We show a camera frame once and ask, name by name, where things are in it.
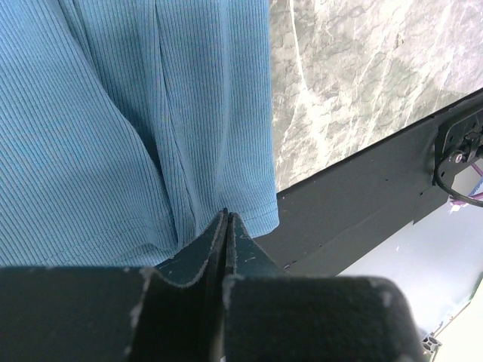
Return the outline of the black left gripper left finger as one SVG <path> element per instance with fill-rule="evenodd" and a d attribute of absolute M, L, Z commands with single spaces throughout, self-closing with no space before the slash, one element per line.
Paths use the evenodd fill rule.
<path fill-rule="evenodd" d="M 225 247 L 228 221 L 228 210 L 222 209 L 194 241 L 156 266 L 161 276 L 179 288 L 198 283 L 210 267 L 217 267 Z"/>

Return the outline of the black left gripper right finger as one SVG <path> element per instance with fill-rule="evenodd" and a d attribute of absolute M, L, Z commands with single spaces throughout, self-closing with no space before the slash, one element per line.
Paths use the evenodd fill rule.
<path fill-rule="evenodd" d="M 249 235 L 237 213 L 230 213 L 226 234 L 225 277 L 233 278 L 288 278 L 289 274 L 279 268 L 267 253 Z"/>

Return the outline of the teal blue tank top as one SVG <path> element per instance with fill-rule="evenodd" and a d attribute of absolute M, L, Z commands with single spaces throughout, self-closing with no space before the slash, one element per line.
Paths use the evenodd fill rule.
<path fill-rule="evenodd" d="M 158 265 L 278 226 L 266 1 L 3 1 L 1 264 Z"/>

